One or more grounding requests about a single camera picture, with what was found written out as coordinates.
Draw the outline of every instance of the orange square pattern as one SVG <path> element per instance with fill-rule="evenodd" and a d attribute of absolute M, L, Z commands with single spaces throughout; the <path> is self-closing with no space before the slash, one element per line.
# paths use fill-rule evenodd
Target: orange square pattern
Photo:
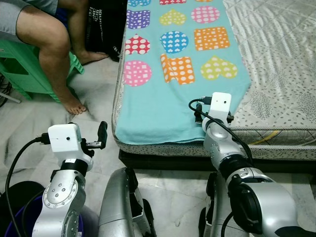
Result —
<path fill-rule="evenodd" d="M 180 85 L 195 81 L 190 57 L 168 58 L 166 54 L 162 54 L 160 60 L 166 83 L 169 83 L 172 79 L 177 80 Z"/>
<path fill-rule="evenodd" d="M 197 51 L 228 48 L 231 45 L 225 27 L 195 29 L 194 40 Z"/>

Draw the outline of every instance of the gray shorts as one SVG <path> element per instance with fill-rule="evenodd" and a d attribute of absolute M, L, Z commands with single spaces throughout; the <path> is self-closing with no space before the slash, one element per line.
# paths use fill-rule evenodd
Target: gray shorts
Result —
<path fill-rule="evenodd" d="M 55 15 L 58 0 L 0 0 L 0 40 L 21 42 L 16 35 L 16 23 L 21 10 L 29 5 Z"/>

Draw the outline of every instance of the bare foot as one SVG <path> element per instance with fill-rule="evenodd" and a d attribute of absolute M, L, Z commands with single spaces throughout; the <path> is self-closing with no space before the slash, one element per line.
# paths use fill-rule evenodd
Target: bare foot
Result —
<path fill-rule="evenodd" d="M 68 88 L 62 93 L 56 93 L 56 95 L 65 109 L 73 115 L 82 114 L 87 110 L 86 107 L 72 95 Z"/>
<path fill-rule="evenodd" d="M 103 53 L 103 52 L 96 53 L 96 52 L 88 52 L 88 51 L 77 53 L 76 56 L 78 57 L 82 65 L 89 62 L 93 62 L 93 61 L 100 61 L 102 59 L 109 57 L 108 54 Z"/>

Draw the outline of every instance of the turquoise blanket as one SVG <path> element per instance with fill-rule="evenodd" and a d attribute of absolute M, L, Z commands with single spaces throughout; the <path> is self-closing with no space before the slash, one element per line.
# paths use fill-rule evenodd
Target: turquoise blanket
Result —
<path fill-rule="evenodd" d="M 226 92 L 234 113 L 250 86 L 222 0 L 129 0 L 123 79 L 116 137 L 133 145 L 203 140 L 188 103 Z"/>

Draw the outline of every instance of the bed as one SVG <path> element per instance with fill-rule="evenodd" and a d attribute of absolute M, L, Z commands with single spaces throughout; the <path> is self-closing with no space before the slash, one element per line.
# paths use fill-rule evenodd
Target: bed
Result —
<path fill-rule="evenodd" d="M 257 160 L 293 161 L 292 169 L 296 162 L 311 167 L 316 160 L 315 2 L 224 0 L 224 5 L 252 81 L 234 114 L 232 130 L 249 144 Z M 112 114 L 120 159 L 126 165 L 138 164 L 136 168 L 167 167 L 165 162 L 177 157 L 188 158 L 188 166 L 190 161 L 208 162 L 201 141 L 131 145 L 116 137 L 124 96 L 124 52 L 122 47 Z"/>

